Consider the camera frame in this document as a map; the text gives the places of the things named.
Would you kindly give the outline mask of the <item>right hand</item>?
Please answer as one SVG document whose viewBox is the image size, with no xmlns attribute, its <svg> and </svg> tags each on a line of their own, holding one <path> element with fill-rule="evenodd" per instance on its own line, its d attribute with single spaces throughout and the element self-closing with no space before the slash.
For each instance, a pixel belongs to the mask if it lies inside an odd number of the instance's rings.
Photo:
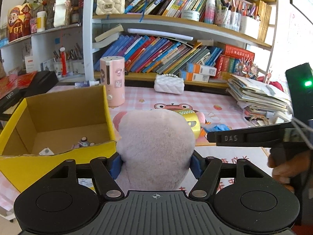
<svg viewBox="0 0 313 235">
<path fill-rule="evenodd" d="M 295 177 L 309 169 L 310 151 L 305 151 L 295 155 L 291 160 L 276 165 L 272 155 L 268 157 L 268 167 L 272 168 L 272 177 L 284 185 L 285 188 L 294 193 L 294 188 L 290 186 L 290 178 Z"/>
</svg>

